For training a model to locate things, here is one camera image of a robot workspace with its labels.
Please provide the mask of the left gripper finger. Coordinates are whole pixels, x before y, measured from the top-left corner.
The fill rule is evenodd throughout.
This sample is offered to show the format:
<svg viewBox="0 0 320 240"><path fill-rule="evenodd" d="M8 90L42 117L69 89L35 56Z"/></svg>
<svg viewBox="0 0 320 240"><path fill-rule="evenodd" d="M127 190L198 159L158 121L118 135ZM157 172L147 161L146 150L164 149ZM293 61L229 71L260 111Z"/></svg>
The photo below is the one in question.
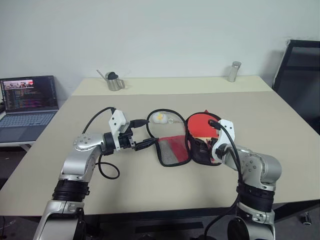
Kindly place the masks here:
<svg viewBox="0 0 320 240"><path fill-rule="evenodd" d="M155 144L157 141L158 141L158 138L155 138L155 137L144 139L141 142L135 143L134 150L140 151L140 150L146 149L146 148L152 146L153 144Z"/></svg>
<svg viewBox="0 0 320 240"><path fill-rule="evenodd" d="M129 128L140 128L144 125L147 125L149 123L149 120L147 119L135 119L131 120L129 124Z"/></svg>

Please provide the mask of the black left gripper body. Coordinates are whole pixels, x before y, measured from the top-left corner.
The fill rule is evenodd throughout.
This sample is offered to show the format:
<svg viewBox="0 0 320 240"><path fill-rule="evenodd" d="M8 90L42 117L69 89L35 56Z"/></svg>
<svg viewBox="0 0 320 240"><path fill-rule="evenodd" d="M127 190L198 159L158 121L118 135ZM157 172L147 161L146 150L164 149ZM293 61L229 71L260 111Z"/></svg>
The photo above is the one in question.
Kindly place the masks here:
<svg viewBox="0 0 320 240"><path fill-rule="evenodd" d="M130 126L125 130L125 132L119 134L118 142L121 149L135 148L136 143L133 140L133 131Z"/></svg>

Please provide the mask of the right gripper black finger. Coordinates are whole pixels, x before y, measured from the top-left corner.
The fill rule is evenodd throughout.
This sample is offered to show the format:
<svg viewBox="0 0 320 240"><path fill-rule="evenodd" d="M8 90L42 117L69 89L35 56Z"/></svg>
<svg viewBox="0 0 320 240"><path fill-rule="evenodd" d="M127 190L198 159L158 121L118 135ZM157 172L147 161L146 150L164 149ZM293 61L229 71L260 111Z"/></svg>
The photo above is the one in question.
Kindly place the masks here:
<svg viewBox="0 0 320 240"><path fill-rule="evenodd" d="M191 140L191 151L192 153L206 153L207 144L199 138L193 138Z"/></svg>

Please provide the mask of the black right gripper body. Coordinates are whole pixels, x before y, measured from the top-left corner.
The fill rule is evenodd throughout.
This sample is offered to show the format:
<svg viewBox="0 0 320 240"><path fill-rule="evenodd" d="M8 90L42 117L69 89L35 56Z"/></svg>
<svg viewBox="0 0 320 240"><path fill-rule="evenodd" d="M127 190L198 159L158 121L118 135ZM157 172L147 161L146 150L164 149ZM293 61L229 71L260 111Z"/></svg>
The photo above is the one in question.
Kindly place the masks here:
<svg viewBox="0 0 320 240"><path fill-rule="evenodd" d="M215 137L211 137L211 138L206 138L204 143L205 143L205 147L204 147L204 152L206 154L207 157L211 157L212 156L212 149L215 145L215 143L218 141L217 138Z"/></svg>

